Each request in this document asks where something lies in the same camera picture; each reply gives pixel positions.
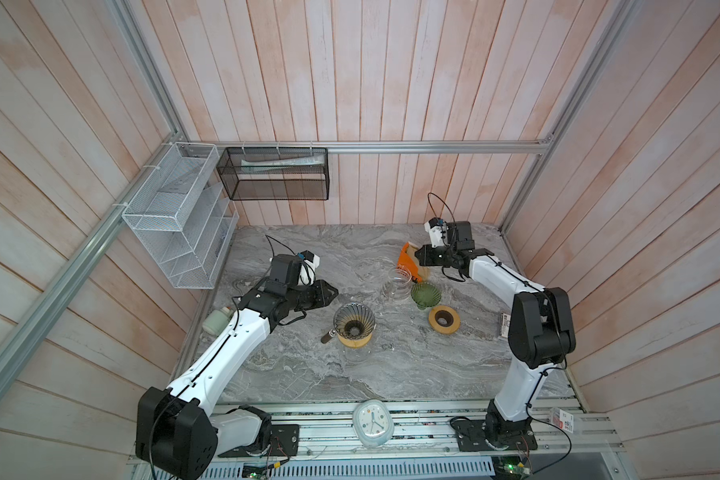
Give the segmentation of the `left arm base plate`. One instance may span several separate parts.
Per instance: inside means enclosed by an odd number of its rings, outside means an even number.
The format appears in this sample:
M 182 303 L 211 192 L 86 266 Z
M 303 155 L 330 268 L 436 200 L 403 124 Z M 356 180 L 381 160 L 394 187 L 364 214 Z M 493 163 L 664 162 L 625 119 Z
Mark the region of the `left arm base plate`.
M 260 458 L 267 455 L 293 457 L 297 455 L 300 426 L 297 424 L 274 424 L 266 427 L 256 441 L 220 454 L 221 458 Z

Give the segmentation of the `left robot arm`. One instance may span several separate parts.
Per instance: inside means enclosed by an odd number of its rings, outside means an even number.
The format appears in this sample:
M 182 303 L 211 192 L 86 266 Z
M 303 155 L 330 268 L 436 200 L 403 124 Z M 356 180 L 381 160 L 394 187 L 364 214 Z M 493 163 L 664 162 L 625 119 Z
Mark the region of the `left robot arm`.
M 272 442 L 270 414 L 241 405 L 213 413 L 232 377 L 278 326 L 328 306 L 335 287 L 317 278 L 318 255 L 309 250 L 272 257 L 268 273 L 231 310 L 211 346 L 166 388 L 149 388 L 137 408 L 136 456 L 152 472 L 197 479 L 213 458 L 235 449 L 266 455 Z

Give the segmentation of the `clear glass cup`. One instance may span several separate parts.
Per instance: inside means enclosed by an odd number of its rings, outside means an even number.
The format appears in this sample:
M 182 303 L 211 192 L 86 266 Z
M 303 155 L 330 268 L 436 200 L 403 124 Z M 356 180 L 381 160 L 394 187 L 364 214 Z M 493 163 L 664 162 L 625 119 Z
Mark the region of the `clear glass cup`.
M 409 297 L 412 286 L 411 273 L 405 268 L 395 267 L 387 272 L 381 293 L 386 300 L 402 300 Z

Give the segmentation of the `green glass dripper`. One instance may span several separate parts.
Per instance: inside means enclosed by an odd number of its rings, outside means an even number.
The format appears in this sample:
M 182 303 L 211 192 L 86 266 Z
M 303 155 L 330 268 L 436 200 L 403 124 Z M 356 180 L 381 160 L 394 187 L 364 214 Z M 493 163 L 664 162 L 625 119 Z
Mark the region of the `green glass dripper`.
M 433 308 L 439 305 L 442 299 L 440 288 L 428 281 L 415 283 L 411 288 L 410 295 L 420 310 Z

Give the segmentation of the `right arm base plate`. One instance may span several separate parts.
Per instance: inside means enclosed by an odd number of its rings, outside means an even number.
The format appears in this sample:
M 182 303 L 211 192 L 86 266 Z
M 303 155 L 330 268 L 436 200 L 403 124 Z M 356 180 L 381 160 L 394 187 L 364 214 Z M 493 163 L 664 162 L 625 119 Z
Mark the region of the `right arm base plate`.
M 461 452 L 536 450 L 538 443 L 530 426 L 530 420 L 504 421 L 488 415 L 485 419 L 472 420 L 458 416 L 449 420 L 458 448 Z

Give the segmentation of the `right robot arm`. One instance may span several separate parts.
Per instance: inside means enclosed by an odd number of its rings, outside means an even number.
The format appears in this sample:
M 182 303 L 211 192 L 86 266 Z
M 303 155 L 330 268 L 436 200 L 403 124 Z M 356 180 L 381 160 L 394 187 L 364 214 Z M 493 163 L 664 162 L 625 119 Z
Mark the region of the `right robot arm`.
M 511 307 L 508 344 L 513 355 L 504 384 L 489 402 L 483 420 L 451 419 L 461 451 L 538 447 L 530 413 L 547 375 L 563 368 L 576 348 L 568 294 L 544 287 L 505 266 L 492 252 L 477 248 L 467 221 L 432 218 L 424 224 L 430 242 L 415 252 L 422 266 L 453 268 Z

